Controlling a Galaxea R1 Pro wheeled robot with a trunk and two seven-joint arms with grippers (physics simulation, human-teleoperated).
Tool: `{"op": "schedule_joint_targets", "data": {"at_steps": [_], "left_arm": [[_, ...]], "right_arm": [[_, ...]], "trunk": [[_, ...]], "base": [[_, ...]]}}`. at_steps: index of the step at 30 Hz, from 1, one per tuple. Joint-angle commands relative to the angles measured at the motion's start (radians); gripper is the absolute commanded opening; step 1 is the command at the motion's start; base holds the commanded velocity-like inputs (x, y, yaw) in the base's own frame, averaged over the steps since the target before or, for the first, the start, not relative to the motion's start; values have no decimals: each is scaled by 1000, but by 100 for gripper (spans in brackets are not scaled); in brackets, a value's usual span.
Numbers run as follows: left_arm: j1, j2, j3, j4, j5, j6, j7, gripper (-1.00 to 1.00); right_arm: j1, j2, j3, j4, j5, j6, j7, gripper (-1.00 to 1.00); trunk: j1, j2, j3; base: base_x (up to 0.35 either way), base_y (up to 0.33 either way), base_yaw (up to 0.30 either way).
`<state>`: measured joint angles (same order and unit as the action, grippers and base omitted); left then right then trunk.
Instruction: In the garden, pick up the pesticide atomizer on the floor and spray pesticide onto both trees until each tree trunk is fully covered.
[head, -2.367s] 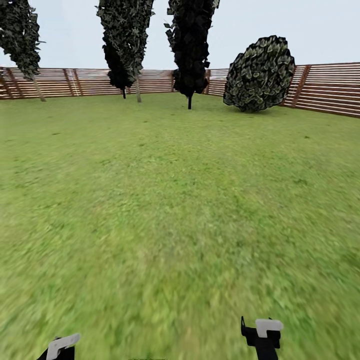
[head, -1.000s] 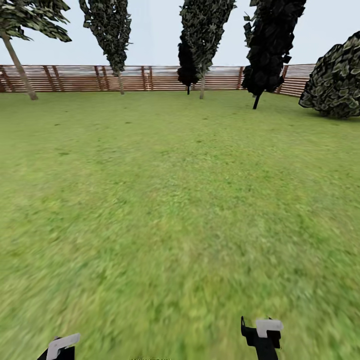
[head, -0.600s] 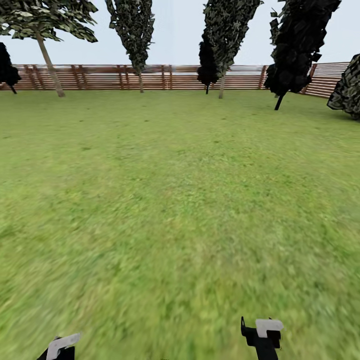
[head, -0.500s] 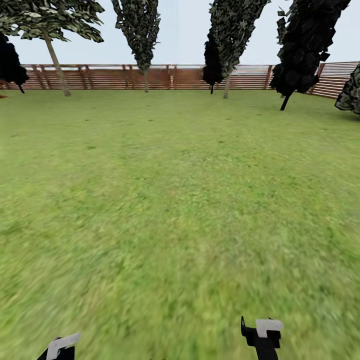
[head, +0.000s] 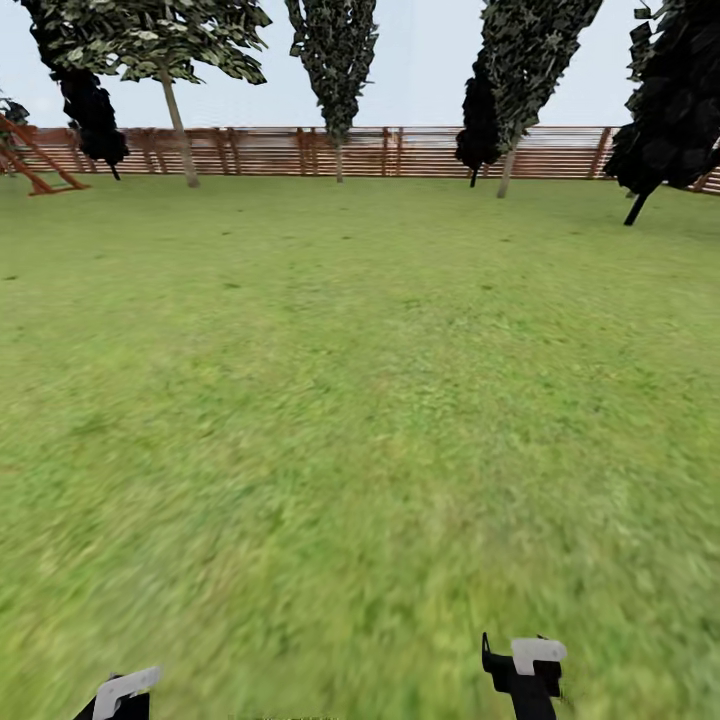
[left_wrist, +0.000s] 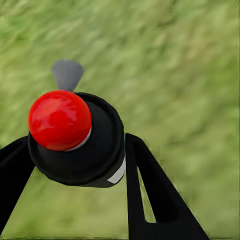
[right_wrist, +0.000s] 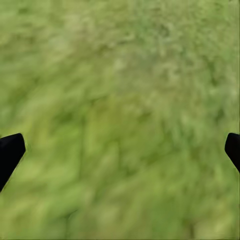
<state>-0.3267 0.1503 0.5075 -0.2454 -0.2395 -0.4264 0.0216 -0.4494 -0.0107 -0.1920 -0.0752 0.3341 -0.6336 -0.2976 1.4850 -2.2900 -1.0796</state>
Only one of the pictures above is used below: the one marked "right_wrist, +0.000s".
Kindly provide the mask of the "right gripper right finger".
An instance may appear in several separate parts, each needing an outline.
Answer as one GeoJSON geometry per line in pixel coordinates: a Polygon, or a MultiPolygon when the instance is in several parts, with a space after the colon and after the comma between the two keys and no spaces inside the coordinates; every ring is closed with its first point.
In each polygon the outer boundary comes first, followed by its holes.
{"type": "Polygon", "coordinates": [[[225,142],[224,150],[240,172],[240,135],[229,133],[225,142]]]}

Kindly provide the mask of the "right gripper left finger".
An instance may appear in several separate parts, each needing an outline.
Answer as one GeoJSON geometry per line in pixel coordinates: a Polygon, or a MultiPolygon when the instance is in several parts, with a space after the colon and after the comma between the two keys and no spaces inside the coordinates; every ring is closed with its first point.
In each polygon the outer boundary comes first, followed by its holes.
{"type": "Polygon", "coordinates": [[[0,138],[0,192],[26,151],[21,133],[0,138]]]}

